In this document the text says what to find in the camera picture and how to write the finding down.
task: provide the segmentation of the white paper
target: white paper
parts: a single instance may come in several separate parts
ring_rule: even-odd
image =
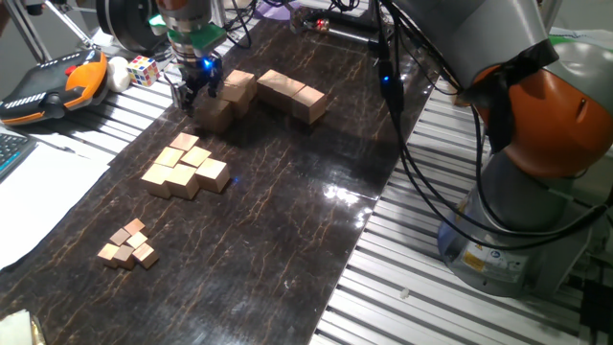
[[[0,269],[34,249],[107,169],[39,143],[0,183]]]

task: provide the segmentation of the wooden block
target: wooden block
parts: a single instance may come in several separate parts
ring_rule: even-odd
[[[117,262],[115,261],[115,254],[119,250],[117,245],[113,244],[105,244],[100,253],[98,253],[98,257],[102,260],[104,265],[107,265],[111,268],[117,268]]]
[[[176,163],[181,159],[185,151],[181,149],[164,148],[162,153],[155,159],[155,164],[174,168]]]
[[[195,172],[200,188],[207,191],[221,193],[223,187],[230,180],[227,164],[218,160],[207,158]]]
[[[191,150],[194,145],[198,144],[198,142],[200,142],[200,138],[197,136],[180,133],[176,138],[174,138],[172,143],[170,143],[170,147],[187,152]]]
[[[246,88],[249,101],[253,100],[258,93],[256,76],[252,75],[251,73],[234,70],[232,73],[230,73],[228,78],[226,78],[225,83]]]
[[[113,260],[115,260],[119,267],[131,270],[134,268],[134,257],[132,256],[133,252],[134,248],[124,244],[119,247],[113,256]]]
[[[130,236],[134,236],[139,232],[143,233],[145,236],[149,236],[149,229],[138,218],[135,218],[128,225],[124,226],[124,230],[127,231]]]
[[[140,247],[143,243],[145,243],[147,239],[148,238],[145,235],[143,235],[143,233],[137,232],[136,234],[132,235],[129,239],[127,239],[125,243],[131,246],[132,248],[136,249]]]
[[[145,269],[149,269],[158,259],[157,252],[150,245],[143,243],[132,253],[136,261]]]
[[[225,84],[217,97],[230,102],[235,119],[241,119],[249,111],[249,101],[251,100],[249,100],[247,89],[244,87]]]
[[[310,125],[326,112],[326,95],[305,86],[292,97],[291,110],[294,117]]]
[[[193,147],[181,158],[181,163],[198,168],[205,159],[209,158],[211,152],[199,147]]]
[[[171,167],[154,163],[151,168],[145,172],[143,177],[141,177],[141,181],[143,181],[147,192],[149,192],[152,196],[169,198],[170,190],[166,183],[166,177],[168,177],[170,173],[172,173]]]
[[[169,184],[170,193],[173,196],[183,197],[187,200],[193,199],[193,196],[195,196],[199,189],[198,181],[195,179],[195,171],[196,168],[177,164],[166,179]]]
[[[127,241],[127,239],[130,238],[130,236],[131,235],[124,229],[119,229],[113,236],[111,236],[110,240],[115,245],[122,245],[125,241]]]
[[[305,85],[281,73],[269,70],[258,79],[258,95],[264,102],[291,114],[292,97]]]
[[[193,117],[202,128],[214,133],[223,133],[234,119],[228,101],[212,98],[207,98]]]

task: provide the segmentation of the black work surface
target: black work surface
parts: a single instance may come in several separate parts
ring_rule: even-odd
[[[305,344],[396,160],[396,135],[365,46],[262,21],[225,69],[273,68],[329,94],[313,127],[266,104],[214,136],[170,108],[20,263],[0,273],[0,318],[35,314],[49,344]],[[407,68],[405,135],[427,81]],[[139,179],[181,131],[233,178],[221,195],[150,196]],[[96,254],[134,218],[160,260],[149,271]]]

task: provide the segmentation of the stack of wooden cubes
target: stack of wooden cubes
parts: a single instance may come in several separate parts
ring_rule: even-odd
[[[98,258],[112,268],[131,270],[138,262],[149,269],[159,257],[149,245],[148,236],[147,227],[137,218],[111,236],[111,243],[104,246]]]
[[[326,112],[326,95],[279,72],[258,79],[260,100],[311,125]]]
[[[202,128],[222,133],[234,119],[241,119],[247,114],[249,104],[257,93],[256,77],[234,70],[226,78],[217,97],[206,97],[204,105],[195,111],[194,118]]]
[[[141,180],[153,196],[193,199],[199,189],[221,193],[230,180],[226,163],[210,158],[198,137],[180,133]]]

